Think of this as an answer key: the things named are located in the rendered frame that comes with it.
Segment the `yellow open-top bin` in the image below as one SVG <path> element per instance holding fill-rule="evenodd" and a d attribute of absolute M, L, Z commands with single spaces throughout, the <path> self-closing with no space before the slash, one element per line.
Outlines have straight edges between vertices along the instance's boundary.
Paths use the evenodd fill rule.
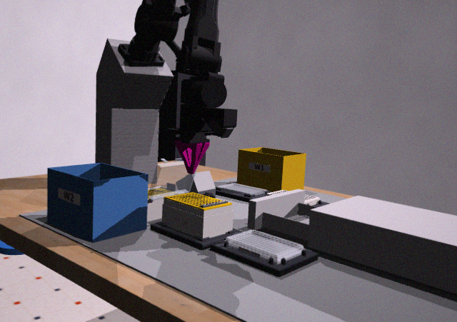
<path fill-rule="evenodd" d="M 303 190 L 306 154 L 269 148 L 238 150 L 237 183 L 268 191 Z"/>

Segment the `blue open-top bin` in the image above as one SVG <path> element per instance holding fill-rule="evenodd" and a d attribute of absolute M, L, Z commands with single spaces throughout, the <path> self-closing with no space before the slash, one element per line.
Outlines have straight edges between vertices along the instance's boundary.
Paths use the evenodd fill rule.
<path fill-rule="evenodd" d="M 47 223 L 92 243 L 146 230 L 148 181 L 105 163 L 47 168 Z"/>

